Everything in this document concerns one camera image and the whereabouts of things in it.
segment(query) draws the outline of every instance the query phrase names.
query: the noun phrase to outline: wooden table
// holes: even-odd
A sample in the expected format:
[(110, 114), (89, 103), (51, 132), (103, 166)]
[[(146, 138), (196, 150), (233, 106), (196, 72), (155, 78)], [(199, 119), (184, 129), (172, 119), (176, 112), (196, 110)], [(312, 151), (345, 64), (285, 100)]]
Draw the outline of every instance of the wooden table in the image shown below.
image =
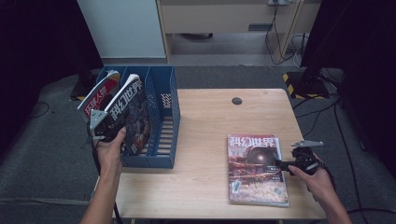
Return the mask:
[[(242, 99), (234, 105), (232, 99)], [(117, 206), (131, 218), (325, 218), (306, 185), (285, 173), (290, 207), (233, 205), (228, 199), (227, 134), (272, 133), (283, 161), (303, 139), (281, 89), (178, 90), (181, 122), (174, 169), (124, 168)]]

